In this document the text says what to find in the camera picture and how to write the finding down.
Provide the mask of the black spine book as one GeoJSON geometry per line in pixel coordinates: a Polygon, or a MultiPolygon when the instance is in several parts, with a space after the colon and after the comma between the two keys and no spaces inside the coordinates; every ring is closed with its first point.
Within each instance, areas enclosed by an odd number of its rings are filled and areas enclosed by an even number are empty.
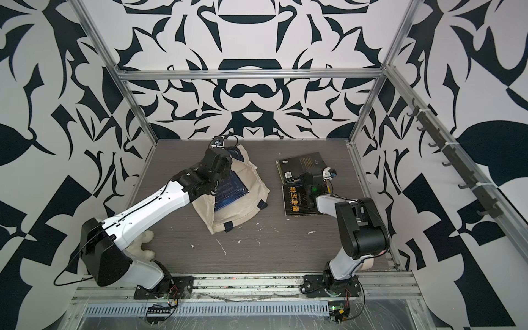
{"type": "Polygon", "coordinates": [[[320,215],[317,206],[307,206],[301,182],[283,184],[285,215],[288,217],[320,215]]]}

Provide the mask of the black cover book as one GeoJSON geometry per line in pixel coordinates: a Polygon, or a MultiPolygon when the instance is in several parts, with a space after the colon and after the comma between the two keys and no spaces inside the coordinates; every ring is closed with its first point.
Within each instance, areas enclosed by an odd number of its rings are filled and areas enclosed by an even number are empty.
{"type": "Polygon", "coordinates": [[[327,167],[319,152],[279,159],[276,161],[276,166],[283,184],[296,180],[309,169],[324,169],[327,167]]]}

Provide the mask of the cream canvas tote bag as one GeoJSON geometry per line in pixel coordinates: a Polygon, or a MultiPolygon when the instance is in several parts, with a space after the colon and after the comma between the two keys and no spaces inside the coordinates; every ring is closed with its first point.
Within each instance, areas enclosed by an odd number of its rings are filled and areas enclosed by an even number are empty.
{"type": "Polygon", "coordinates": [[[231,231],[268,206],[270,190],[244,146],[228,151],[232,155],[230,177],[220,182],[216,195],[204,195],[192,203],[212,235],[231,231]]]}

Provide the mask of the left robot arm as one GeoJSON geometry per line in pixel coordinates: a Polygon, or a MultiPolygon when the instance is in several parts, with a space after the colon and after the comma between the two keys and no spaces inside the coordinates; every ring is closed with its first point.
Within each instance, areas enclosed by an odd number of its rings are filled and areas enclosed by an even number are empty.
{"type": "Polygon", "coordinates": [[[81,228],[80,258],[100,287],[129,283],[151,294],[167,294],[170,272],[157,261],[144,261],[127,248],[146,230],[203,195],[214,195],[230,177],[232,157],[224,147],[209,147],[202,160],[174,175],[158,192],[116,216],[92,218],[81,228]]]}

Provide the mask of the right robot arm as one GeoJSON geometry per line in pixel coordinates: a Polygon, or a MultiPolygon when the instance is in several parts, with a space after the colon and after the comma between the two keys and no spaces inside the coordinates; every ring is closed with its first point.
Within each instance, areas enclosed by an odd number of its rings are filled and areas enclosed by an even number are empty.
{"type": "Polygon", "coordinates": [[[330,168],[311,169],[299,176],[307,206],[337,220],[341,250],[323,272],[326,290],[351,282],[356,272],[390,250],[391,238],[371,198],[350,199],[333,193],[330,168]]]}

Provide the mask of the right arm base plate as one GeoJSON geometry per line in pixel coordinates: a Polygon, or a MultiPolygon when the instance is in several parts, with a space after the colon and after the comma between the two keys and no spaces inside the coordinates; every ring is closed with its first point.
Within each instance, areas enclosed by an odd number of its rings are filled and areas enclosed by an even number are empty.
{"type": "Polygon", "coordinates": [[[347,280],[335,280],[331,275],[305,275],[300,286],[301,294],[308,298],[359,297],[362,289],[357,276],[347,280]]]}

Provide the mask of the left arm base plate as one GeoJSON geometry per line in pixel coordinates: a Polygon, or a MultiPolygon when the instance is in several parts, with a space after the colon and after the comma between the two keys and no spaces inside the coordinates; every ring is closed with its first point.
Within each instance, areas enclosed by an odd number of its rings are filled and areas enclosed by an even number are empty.
{"type": "Polygon", "coordinates": [[[171,280],[163,279],[153,289],[137,286],[133,295],[134,300],[169,299],[176,300],[188,298],[193,292],[195,277],[174,276],[171,280]]]}

